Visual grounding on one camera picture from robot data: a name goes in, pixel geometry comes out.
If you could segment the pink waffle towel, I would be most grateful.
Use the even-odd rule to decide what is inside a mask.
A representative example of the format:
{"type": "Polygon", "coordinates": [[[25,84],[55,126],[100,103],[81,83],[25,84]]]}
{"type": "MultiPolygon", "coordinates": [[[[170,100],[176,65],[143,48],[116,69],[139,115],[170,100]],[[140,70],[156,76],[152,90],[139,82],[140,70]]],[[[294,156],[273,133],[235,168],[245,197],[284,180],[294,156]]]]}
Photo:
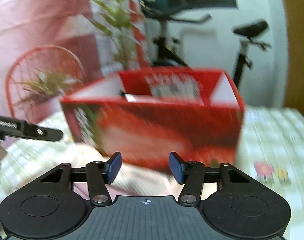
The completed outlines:
{"type": "MultiPolygon", "coordinates": [[[[107,161],[95,148],[84,144],[73,144],[58,157],[59,163],[70,163],[72,167],[84,167],[92,161],[107,161]]],[[[174,196],[183,189],[176,180],[164,173],[123,163],[114,182],[108,186],[112,196],[174,196]]]]}

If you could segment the red strawberry cardboard box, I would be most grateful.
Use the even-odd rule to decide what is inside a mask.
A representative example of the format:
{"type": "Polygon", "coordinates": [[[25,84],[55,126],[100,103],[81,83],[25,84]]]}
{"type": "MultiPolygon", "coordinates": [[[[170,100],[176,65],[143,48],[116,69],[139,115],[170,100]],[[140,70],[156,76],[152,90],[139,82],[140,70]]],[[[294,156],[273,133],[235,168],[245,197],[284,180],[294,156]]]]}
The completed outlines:
{"type": "Polygon", "coordinates": [[[245,104],[221,69],[125,70],[61,101],[75,142],[103,156],[169,172],[169,155],[209,167],[234,163],[245,104]]]}

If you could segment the printed red backdrop cloth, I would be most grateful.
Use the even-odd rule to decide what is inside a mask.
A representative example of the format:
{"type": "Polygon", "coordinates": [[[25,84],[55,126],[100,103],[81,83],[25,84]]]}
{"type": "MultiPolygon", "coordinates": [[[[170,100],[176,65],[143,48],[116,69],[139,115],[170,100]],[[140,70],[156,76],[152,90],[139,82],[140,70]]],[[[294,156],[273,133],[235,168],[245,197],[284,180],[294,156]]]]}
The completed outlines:
{"type": "Polygon", "coordinates": [[[0,0],[0,115],[39,123],[60,99],[148,66],[140,0],[0,0]]]}

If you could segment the black exercise bike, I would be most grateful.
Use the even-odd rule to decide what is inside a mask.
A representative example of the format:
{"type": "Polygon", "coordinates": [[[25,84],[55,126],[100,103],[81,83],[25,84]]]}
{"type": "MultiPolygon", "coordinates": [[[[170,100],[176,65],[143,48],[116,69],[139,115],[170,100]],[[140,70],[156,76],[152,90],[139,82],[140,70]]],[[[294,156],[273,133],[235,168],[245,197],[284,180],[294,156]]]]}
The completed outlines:
{"type": "Polygon", "coordinates": [[[270,82],[272,37],[265,2],[172,10],[148,2],[141,6],[148,21],[152,66],[224,68],[244,89],[270,82]]]}

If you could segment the wooden door panel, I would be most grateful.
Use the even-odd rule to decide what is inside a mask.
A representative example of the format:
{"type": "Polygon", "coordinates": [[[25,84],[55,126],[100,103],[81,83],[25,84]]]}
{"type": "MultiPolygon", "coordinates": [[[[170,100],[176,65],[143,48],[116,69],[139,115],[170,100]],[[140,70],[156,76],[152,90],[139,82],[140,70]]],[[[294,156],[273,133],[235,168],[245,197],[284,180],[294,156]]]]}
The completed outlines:
{"type": "Polygon", "coordinates": [[[284,105],[304,116],[304,0],[283,0],[289,41],[288,80],[284,105]]]}

